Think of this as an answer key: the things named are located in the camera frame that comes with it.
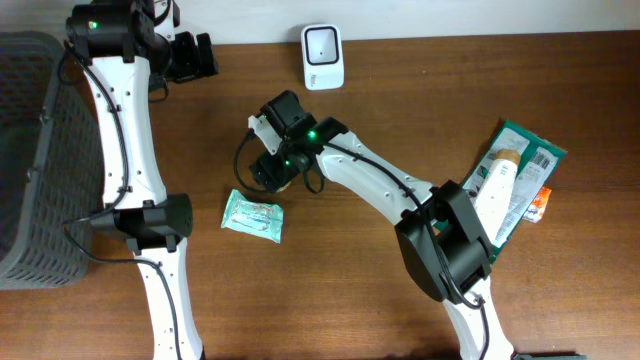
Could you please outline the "light blue wipes pack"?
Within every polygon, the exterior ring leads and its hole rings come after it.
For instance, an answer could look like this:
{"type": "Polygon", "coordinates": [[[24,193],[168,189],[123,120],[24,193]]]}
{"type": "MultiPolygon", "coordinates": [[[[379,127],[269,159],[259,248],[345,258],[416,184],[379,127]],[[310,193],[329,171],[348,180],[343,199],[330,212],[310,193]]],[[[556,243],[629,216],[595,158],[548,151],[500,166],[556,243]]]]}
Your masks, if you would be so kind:
{"type": "Polygon", "coordinates": [[[281,243],[284,210],[276,204],[252,202],[233,189],[223,212],[221,227],[281,243]]]}

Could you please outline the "green lid jar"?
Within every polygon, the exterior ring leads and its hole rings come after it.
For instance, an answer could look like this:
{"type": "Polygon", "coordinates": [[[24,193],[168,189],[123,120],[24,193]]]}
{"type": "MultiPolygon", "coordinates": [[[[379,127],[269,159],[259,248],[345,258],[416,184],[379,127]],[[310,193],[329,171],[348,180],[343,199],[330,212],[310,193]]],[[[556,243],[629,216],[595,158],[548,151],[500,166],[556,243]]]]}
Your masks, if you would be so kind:
{"type": "Polygon", "coordinates": [[[276,193],[281,193],[285,191],[291,185],[291,183],[292,183],[291,181],[285,183],[284,185],[282,185],[280,188],[276,190],[276,193]]]}

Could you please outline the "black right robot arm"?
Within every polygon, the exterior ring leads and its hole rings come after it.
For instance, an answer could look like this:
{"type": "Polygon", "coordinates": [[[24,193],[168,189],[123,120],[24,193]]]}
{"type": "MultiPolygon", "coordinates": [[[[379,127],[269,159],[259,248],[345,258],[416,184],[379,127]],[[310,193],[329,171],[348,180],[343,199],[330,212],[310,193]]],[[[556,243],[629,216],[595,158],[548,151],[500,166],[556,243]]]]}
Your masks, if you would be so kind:
{"type": "Polygon", "coordinates": [[[434,186],[399,170],[337,119],[316,120],[290,90],[250,116],[248,128],[265,147],[250,167],[263,192],[309,172],[352,191],[393,226],[411,279],[444,305],[461,357],[515,358],[491,296],[494,246],[461,185],[434,186]]]}

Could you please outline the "orange tissue pack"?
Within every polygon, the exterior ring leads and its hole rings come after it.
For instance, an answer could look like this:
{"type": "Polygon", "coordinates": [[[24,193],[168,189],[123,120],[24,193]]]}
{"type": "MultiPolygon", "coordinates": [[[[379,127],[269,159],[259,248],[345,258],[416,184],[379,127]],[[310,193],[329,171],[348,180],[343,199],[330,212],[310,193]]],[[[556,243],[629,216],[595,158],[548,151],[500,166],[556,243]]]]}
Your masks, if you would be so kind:
{"type": "Polygon", "coordinates": [[[544,216],[551,193],[550,188],[542,187],[524,213],[523,219],[538,223],[544,216]]]}

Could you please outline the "cream lotion tube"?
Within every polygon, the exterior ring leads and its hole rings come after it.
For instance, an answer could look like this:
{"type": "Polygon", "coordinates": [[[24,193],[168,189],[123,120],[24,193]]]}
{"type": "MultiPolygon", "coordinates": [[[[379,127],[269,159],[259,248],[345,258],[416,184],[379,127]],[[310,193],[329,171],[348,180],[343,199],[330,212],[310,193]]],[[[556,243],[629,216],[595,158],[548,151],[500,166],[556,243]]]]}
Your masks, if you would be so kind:
{"type": "Polygon", "coordinates": [[[497,236],[508,213],[520,159],[515,150],[499,150],[476,197],[476,213],[494,246],[499,245],[497,236]]]}

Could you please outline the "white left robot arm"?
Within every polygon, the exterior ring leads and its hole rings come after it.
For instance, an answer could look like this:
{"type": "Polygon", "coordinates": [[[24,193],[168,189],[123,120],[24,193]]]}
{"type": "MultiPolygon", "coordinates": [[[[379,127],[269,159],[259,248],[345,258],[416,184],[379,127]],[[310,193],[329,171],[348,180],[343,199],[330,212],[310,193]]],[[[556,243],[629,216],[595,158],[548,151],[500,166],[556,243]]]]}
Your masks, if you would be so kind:
{"type": "Polygon", "coordinates": [[[186,269],[192,203],[162,181],[149,106],[155,90],[214,76],[218,63],[208,34],[179,25],[173,1],[92,1],[67,18],[64,54],[90,86],[103,154],[103,207],[84,220],[131,252],[126,261],[144,283],[154,358],[201,360],[186,269]]]}

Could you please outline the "green 3M gloves package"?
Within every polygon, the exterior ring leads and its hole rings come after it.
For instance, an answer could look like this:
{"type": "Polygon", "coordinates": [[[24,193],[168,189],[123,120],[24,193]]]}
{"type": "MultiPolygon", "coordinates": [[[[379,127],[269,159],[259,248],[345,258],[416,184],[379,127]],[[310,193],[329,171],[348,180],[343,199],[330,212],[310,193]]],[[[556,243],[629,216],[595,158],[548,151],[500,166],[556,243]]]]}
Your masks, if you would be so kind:
{"type": "Polygon", "coordinates": [[[521,156],[512,191],[508,213],[498,232],[498,246],[491,241],[490,261],[495,262],[504,245],[508,242],[527,208],[538,194],[548,178],[555,171],[566,151],[556,147],[545,139],[506,121],[492,140],[489,149],[481,157],[470,175],[461,184],[469,197],[473,208],[478,192],[488,175],[489,168],[501,149],[515,150],[521,156]]]}

